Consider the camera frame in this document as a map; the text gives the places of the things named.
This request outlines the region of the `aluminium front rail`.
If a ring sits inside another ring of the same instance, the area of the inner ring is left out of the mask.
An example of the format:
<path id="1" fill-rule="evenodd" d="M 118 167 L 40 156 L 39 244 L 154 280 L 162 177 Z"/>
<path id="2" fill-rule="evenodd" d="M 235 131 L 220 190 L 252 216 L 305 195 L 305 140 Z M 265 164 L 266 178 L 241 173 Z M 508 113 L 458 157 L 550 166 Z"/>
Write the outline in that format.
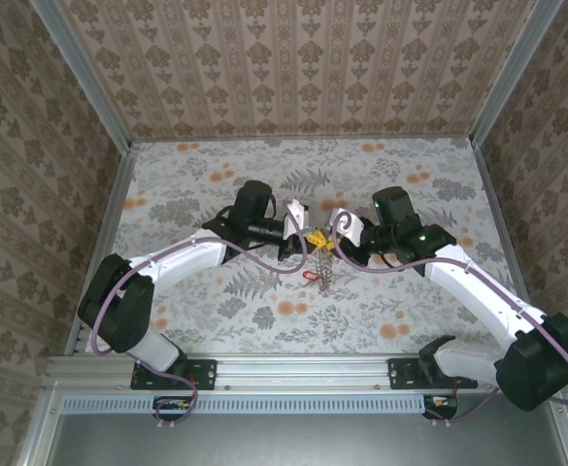
<path id="1" fill-rule="evenodd" d="M 400 378 L 400 368 L 414 358 L 408 354 L 196 354 L 188 360 L 198 359 L 215 362 L 217 391 L 370 392 L 390 390 L 391 383 Z M 123 389 L 129 386 L 135 365 L 126 355 L 54 356 L 45 376 L 49 383 Z"/>

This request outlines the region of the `aluminium corner post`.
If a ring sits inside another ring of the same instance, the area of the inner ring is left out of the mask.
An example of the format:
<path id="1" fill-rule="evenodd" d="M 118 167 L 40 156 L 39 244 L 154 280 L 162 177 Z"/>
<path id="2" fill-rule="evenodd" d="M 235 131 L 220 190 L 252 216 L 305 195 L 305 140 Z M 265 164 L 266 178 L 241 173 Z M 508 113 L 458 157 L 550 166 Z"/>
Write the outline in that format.
<path id="1" fill-rule="evenodd" d="M 479 148 L 488 136 L 560 10 L 562 2 L 563 0 L 536 1 L 469 132 L 469 139 L 474 148 Z"/>
<path id="2" fill-rule="evenodd" d="M 117 150 L 122 156 L 127 155 L 132 143 L 129 131 L 57 0 L 30 1 Z"/>

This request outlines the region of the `grey metal panel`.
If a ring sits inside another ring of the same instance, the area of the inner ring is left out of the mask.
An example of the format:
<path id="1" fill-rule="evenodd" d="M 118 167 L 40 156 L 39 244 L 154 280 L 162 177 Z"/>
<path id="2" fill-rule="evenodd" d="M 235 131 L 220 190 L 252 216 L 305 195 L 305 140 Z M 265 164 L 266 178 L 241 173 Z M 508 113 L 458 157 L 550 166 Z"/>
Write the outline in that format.
<path id="1" fill-rule="evenodd" d="M 421 416 L 66 416 L 49 466 L 568 466 L 544 412 L 493 406 L 450 427 Z"/>

